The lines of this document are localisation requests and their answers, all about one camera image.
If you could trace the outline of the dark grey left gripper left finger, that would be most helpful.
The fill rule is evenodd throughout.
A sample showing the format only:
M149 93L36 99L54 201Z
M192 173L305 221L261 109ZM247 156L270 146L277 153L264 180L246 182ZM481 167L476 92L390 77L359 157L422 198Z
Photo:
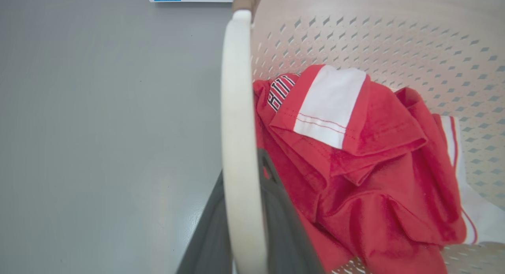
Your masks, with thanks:
M179 263L177 274L232 274L223 174L215 186Z

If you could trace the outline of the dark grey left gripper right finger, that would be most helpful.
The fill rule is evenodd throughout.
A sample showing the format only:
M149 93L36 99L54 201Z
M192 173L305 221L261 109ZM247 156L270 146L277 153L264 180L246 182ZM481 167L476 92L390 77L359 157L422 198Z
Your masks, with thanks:
M269 274L324 274L296 208L266 150L258 149Z

